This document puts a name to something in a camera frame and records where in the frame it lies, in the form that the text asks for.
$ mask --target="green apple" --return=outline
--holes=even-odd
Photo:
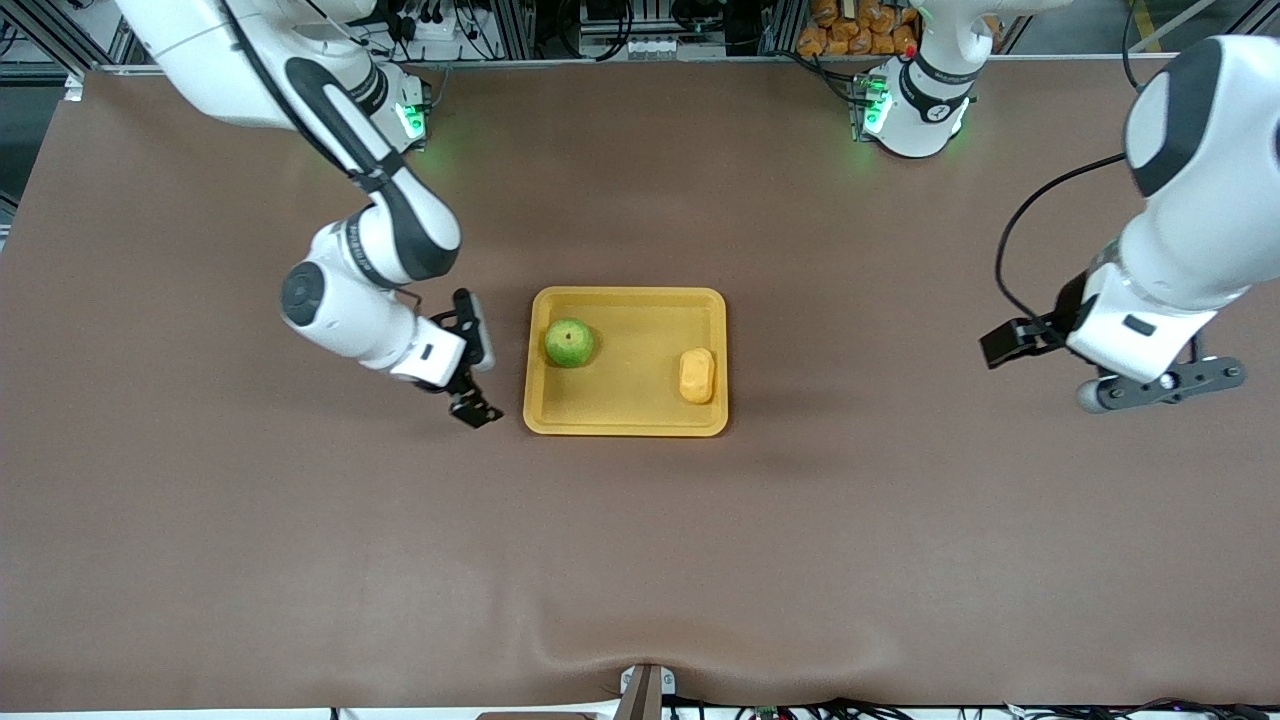
[[[591,328],[577,318],[562,318],[552,323],[543,338],[547,356],[561,368],[579,368],[591,359],[595,336]]]

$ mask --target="brown table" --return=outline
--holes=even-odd
[[[479,291],[500,354],[472,432],[280,322],[356,190],[90,77],[0,260],[0,708],[585,701],[639,660],[733,703],[1276,702],[1280,286],[1211,325],[1248,384],[1183,407],[1089,416],[1079,361],[978,352],[1000,228],[1130,99],[993,64],[906,161],[790,65],[457,73],[412,161],[466,233],[428,307]],[[1062,187],[1011,282],[1047,307],[1139,206],[1120,167]],[[529,432],[549,284],[723,292],[727,432]]]

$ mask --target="white robot link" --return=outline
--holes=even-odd
[[[1124,159],[1147,208],[1059,293],[1048,315],[982,340],[987,364],[1068,347],[1098,366],[1080,386],[1106,413],[1236,387],[1243,365],[1204,356],[1201,328],[1280,277],[1280,41],[1210,37],[1148,82]],[[1184,347],[1190,360],[1178,361]]]
[[[493,365],[477,299],[431,319],[397,301],[449,272],[462,233],[404,163],[429,106],[420,79],[375,63],[340,24],[374,0],[116,0],[129,27],[200,111],[297,129],[372,201],[316,233],[284,281],[280,311],[311,342],[428,392],[479,428],[502,416],[471,379]]]
[[[1071,0],[911,0],[924,33],[916,54],[892,58],[870,70],[884,87],[863,129],[904,158],[927,158],[960,132],[969,90],[991,56],[986,15],[1029,15],[1070,5]]]

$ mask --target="tray rim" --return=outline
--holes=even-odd
[[[616,425],[609,432],[575,429],[584,425],[564,425],[556,423],[540,423],[531,416],[530,406],[534,392],[532,366],[538,363],[538,309],[549,297],[556,295],[698,295],[705,296],[712,302],[712,336],[723,343],[723,347],[709,347],[716,354],[716,393],[723,398],[724,411],[716,423],[705,427],[664,427],[664,425]],[[723,325],[722,332],[716,332],[716,323]],[[525,357],[525,393],[521,415],[525,427],[540,436],[577,436],[577,437],[666,437],[666,438],[708,438],[724,432],[728,425],[728,304],[719,291],[710,287],[685,287],[685,286],[570,286],[557,284],[544,287],[529,310],[529,346]]]

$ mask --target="tray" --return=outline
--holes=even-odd
[[[577,318],[595,334],[581,368],[558,368],[547,328]],[[680,396],[680,355],[716,357],[710,402]],[[724,299],[704,287],[548,287],[534,299],[525,424],[540,434],[712,437],[728,423]]]

